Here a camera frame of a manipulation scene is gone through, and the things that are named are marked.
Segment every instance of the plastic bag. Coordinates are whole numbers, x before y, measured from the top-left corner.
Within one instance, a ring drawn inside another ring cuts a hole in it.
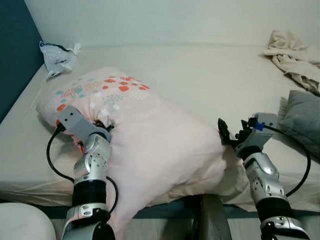
[[[48,70],[48,78],[53,78],[61,73],[72,71],[80,52],[80,43],[74,45],[74,49],[66,49],[61,45],[44,43],[40,41],[40,50],[43,53],[44,63]]]

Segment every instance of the dark teal wall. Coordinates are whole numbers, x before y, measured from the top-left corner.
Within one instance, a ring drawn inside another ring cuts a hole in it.
[[[0,0],[0,122],[44,62],[40,40],[24,0]]]

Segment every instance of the crumpled cloth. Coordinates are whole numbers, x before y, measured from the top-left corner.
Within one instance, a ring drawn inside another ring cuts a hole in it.
[[[316,47],[303,44],[290,31],[284,33],[273,30],[268,49],[262,53],[272,56],[272,62],[303,88],[316,95],[320,94],[320,52]]]

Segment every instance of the gray pillow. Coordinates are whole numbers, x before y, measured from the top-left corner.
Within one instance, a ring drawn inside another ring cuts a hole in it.
[[[292,90],[285,110],[278,122],[280,129],[320,159],[320,97]]]

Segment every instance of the mattress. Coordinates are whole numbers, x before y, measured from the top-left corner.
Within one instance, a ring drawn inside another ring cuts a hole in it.
[[[41,66],[0,125],[0,199],[43,206],[69,206],[73,185],[58,177],[46,160],[46,146],[53,133],[36,112],[42,92],[89,71],[114,66],[145,82],[154,91],[216,125],[223,118],[229,130],[241,129],[241,119],[256,112],[278,113],[281,97],[300,90],[283,76],[261,47],[182,45],[99,47],[82,51],[75,69],[50,79]],[[306,159],[278,137],[264,151],[280,171],[286,192],[301,179]],[[73,176],[80,158],[71,138],[60,135],[51,146],[54,165]],[[229,167],[215,189],[228,204],[254,211],[248,179],[241,161],[230,149],[221,156]],[[320,212],[320,165],[314,161],[305,184],[289,197],[297,210]],[[156,203],[169,199],[162,196]]]

